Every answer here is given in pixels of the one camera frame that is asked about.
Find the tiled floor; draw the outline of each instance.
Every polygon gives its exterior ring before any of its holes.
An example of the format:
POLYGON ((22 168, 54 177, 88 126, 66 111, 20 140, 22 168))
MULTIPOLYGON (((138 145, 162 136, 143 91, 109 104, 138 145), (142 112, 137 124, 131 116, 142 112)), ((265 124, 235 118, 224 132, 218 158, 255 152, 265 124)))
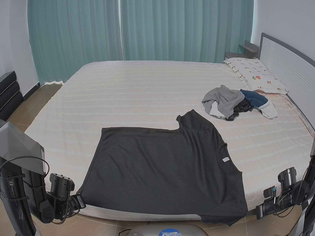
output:
MULTIPOLYGON (((29 99, 23 102, 10 116, 10 122, 14 123, 23 132, 32 123, 34 118, 60 89, 61 85, 44 85, 38 89, 29 99)), ((208 235, 234 235, 234 236, 285 236, 300 217, 301 207, 294 207, 293 211, 285 218, 269 215, 261 220, 255 216, 247 216, 232 226, 224 224, 204 224, 201 221, 182 221, 177 223, 191 223, 200 226, 208 235)), ((62 225, 53 223, 43 224, 34 218, 34 222, 40 228, 42 236, 117 236, 122 230, 147 224, 147 222, 130 222, 106 220, 84 215, 77 215, 67 219, 62 225)), ((0 236, 13 236, 14 230, 6 215, 2 202, 0 202, 0 236)))

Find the gray sweater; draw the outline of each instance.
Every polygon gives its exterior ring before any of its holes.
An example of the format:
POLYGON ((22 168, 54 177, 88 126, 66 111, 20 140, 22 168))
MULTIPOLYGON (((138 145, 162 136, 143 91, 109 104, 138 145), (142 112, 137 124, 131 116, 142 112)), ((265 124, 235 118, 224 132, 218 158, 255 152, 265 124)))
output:
POLYGON ((218 110, 229 118, 234 113, 234 107, 244 100, 245 96, 239 90, 230 90, 225 85, 207 92, 202 100, 206 113, 210 113, 212 103, 218 103, 218 110))

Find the white headboard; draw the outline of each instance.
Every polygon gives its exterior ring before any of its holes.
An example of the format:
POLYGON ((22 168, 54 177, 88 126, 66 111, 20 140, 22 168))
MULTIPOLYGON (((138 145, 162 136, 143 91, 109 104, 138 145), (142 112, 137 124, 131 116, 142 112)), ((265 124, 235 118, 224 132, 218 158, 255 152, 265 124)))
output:
POLYGON ((258 58, 289 90, 288 96, 315 127, 315 61, 262 33, 258 58))

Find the headboard gray trim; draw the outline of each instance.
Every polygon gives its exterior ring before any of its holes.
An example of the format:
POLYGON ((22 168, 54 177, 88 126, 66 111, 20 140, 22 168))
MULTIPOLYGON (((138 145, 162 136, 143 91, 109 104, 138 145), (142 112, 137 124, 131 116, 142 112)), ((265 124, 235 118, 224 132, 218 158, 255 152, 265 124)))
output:
MULTIPOLYGON (((261 57, 261 52, 262 52, 262 42, 263 42, 263 38, 267 38, 267 39, 270 39, 271 41, 285 47, 286 49, 290 50, 291 52, 295 53, 296 55, 298 55, 299 57, 301 57, 302 59, 304 59, 305 61, 307 61, 309 64, 311 64, 314 68, 315 68, 315 61, 313 59, 311 59, 310 57, 306 56, 304 53, 300 52, 299 50, 295 49, 294 47, 282 42, 281 40, 278 40, 277 38, 275 37, 272 37, 270 35, 267 35, 265 33, 262 33, 262 36, 261 36, 261 40, 260 40, 260 46, 259 46, 259 51, 258 51, 258 59, 260 59, 261 57)), ((286 64, 288 65, 287 68, 290 69, 291 72, 295 73, 295 75, 298 76, 298 74, 296 73, 296 70, 299 70, 298 68, 295 67, 295 69, 293 67, 290 67, 289 64, 286 64)), ((313 81, 310 81, 308 80, 308 77, 307 76, 303 76, 303 73, 300 77, 306 84, 308 84, 308 86, 314 90, 314 82, 313 81)), ((309 124, 312 126, 312 128, 314 129, 314 126, 311 124, 311 122, 308 120, 308 118, 305 116, 305 114, 303 113, 303 111, 299 108, 299 106, 294 102, 294 100, 289 96, 289 99, 292 101, 292 103, 300 110, 300 112, 302 113, 302 115, 305 117, 305 119, 309 122, 309 124)))

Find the blue round sticker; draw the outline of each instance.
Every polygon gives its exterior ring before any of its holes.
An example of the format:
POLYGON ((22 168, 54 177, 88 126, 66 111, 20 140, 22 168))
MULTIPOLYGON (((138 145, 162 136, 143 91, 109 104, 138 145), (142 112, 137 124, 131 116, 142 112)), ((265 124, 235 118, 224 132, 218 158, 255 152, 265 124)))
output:
POLYGON ((181 236, 181 233, 178 230, 169 228, 161 231, 158 236, 181 236))

